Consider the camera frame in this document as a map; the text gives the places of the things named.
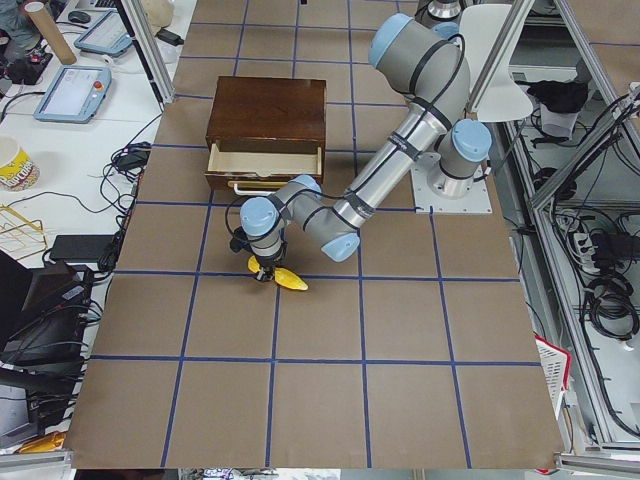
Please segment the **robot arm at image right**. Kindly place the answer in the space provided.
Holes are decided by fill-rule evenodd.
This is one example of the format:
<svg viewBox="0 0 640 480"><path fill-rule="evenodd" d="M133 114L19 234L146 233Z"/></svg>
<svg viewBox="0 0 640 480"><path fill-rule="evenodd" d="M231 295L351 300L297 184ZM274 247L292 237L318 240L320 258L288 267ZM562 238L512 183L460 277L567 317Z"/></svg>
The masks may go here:
<svg viewBox="0 0 640 480"><path fill-rule="evenodd" d="M233 252L249 252L248 267L257 280L305 289L286 270L282 232L295 223L335 262L348 259L360 244L359 229L377 206L438 139L450 135L470 94L470 70L464 45L455 45L414 18L389 17L377 30L369 63L390 87L409 100L408 113L332 206L309 175L299 175L268 196L247 199L240 226L229 242Z"/></svg>

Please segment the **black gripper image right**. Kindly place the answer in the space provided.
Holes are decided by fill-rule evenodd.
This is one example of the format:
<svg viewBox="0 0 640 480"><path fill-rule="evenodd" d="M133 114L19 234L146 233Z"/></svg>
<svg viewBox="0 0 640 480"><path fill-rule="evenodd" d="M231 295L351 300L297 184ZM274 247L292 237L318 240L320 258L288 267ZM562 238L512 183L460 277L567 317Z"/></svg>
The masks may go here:
<svg viewBox="0 0 640 480"><path fill-rule="evenodd" d="M266 242L258 242L252 245L252 250L260 267L255 274L255 279L259 282L273 281L275 277L275 268L281 267L286 258L287 242L281 238L276 240L267 240Z"/></svg>

